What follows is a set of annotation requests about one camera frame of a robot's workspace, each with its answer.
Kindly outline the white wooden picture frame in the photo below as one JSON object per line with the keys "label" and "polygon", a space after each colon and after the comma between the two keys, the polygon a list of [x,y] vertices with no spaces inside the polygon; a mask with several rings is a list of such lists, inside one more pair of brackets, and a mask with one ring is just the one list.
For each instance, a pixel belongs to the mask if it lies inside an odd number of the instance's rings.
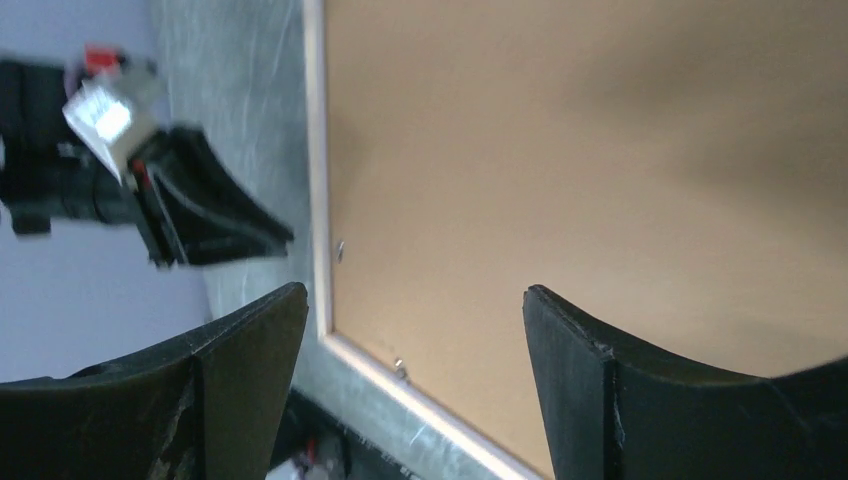
{"label": "white wooden picture frame", "polygon": [[313,267],[314,343],[298,388],[425,479],[536,479],[538,473],[333,330],[325,4],[303,4]]}

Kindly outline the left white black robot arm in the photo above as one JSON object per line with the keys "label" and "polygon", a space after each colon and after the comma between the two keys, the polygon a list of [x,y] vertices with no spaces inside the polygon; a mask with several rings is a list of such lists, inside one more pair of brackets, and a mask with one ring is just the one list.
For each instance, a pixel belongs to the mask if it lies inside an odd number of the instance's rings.
{"label": "left white black robot arm", "polygon": [[291,228],[236,183],[202,130],[157,130],[119,181],[68,126],[66,100],[63,68],[2,60],[1,203],[16,235],[47,235],[54,220],[133,225],[158,267],[287,255]]}

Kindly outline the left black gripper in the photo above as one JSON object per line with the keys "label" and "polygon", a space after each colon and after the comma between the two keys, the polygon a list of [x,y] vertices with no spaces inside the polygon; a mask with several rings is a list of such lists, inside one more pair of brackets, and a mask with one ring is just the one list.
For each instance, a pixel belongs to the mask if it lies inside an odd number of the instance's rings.
{"label": "left black gripper", "polygon": [[129,199],[158,267],[284,258],[290,227],[230,176],[201,130],[159,130],[130,158]]}

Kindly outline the brown backing board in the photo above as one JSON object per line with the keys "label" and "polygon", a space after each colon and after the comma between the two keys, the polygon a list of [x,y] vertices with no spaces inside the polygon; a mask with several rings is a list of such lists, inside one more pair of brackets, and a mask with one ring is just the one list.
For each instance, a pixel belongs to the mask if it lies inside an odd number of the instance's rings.
{"label": "brown backing board", "polygon": [[542,284],[717,367],[847,351],[843,1],[329,1],[333,325],[553,477]]}

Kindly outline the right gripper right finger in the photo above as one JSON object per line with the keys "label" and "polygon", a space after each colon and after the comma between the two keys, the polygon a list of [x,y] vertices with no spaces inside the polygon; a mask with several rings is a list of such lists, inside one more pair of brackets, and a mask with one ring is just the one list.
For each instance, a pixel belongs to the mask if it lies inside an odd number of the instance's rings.
{"label": "right gripper right finger", "polygon": [[558,479],[843,479],[847,362],[775,378],[671,353],[542,285],[523,318]]}

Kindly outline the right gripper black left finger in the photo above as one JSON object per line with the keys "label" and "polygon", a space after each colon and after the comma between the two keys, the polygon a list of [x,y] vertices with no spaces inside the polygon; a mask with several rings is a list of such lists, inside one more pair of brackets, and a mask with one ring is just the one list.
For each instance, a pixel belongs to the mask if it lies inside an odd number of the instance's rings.
{"label": "right gripper black left finger", "polygon": [[299,282],[135,353],[1,387],[5,479],[262,479],[308,316]]}

